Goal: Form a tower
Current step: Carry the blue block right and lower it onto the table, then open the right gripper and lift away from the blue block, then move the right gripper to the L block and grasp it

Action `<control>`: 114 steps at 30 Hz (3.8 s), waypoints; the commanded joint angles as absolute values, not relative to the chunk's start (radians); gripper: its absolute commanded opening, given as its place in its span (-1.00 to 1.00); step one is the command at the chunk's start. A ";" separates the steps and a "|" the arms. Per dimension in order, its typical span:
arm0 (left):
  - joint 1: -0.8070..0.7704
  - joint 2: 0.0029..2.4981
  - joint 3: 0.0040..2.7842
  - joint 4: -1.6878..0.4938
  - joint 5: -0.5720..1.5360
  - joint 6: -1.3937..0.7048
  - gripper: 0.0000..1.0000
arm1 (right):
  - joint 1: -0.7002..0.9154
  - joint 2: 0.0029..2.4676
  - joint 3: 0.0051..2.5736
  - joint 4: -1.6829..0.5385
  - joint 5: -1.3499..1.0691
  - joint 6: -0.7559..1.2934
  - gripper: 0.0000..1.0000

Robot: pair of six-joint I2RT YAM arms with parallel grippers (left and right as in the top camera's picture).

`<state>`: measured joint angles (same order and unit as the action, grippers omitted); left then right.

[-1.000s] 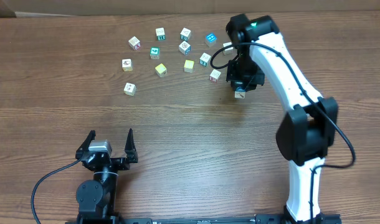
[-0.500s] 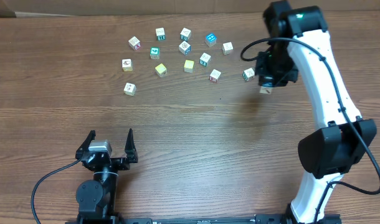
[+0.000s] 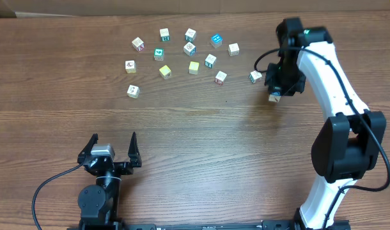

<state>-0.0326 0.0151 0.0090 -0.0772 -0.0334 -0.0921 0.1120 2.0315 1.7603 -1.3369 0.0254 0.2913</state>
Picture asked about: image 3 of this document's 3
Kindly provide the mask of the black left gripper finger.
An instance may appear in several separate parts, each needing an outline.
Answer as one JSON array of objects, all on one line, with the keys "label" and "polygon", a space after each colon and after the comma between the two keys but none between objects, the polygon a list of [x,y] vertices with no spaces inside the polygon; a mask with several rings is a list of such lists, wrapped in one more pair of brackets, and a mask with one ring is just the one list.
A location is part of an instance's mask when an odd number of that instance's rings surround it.
[{"label": "black left gripper finger", "polygon": [[87,145],[78,154],[78,157],[77,157],[78,164],[84,163],[86,158],[91,155],[92,148],[97,143],[97,141],[98,141],[98,134],[93,134],[91,136],[89,142],[87,143]]},{"label": "black left gripper finger", "polygon": [[137,145],[137,135],[135,132],[132,134],[130,140],[128,156],[130,158],[131,167],[142,167],[142,160]]}]

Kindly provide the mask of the plain wooden block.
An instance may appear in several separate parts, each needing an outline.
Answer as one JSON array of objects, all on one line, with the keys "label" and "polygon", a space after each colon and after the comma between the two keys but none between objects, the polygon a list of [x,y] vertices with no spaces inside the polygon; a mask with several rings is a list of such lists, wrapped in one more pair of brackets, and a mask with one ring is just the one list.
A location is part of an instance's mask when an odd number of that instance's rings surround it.
[{"label": "plain wooden block", "polygon": [[232,43],[228,45],[228,52],[230,56],[237,56],[239,55],[240,49],[238,46],[238,43]]}]

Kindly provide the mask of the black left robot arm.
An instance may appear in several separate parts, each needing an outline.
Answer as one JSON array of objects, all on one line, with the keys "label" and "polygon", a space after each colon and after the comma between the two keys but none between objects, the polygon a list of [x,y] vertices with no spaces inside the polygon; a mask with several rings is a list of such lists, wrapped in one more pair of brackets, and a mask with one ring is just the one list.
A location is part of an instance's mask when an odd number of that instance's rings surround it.
[{"label": "black left robot arm", "polygon": [[118,217],[121,177],[131,175],[142,166],[133,133],[128,150],[128,161],[115,162],[111,144],[98,144],[98,135],[93,134],[79,153],[77,162],[86,172],[96,177],[95,184],[83,188],[78,195],[81,209],[79,229],[126,229],[125,222]]}]

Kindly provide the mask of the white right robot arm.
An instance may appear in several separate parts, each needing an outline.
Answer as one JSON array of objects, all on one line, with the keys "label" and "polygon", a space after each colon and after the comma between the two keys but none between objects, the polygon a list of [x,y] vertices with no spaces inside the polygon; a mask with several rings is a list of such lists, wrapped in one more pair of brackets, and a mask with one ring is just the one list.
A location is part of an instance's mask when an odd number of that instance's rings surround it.
[{"label": "white right robot arm", "polygon": [[370,111],[350,85],[325,27],[304,28],[299,18],[276,27],[280,60],[265,73],[269,100],[302,93],[309,82],[324,125],[311,148],[317,173],[306,201],[287,225],[275,229],[350,229],[334,215],[350,189],[380,192],[390,185],[390,163],[382,147],[386,119]]}]

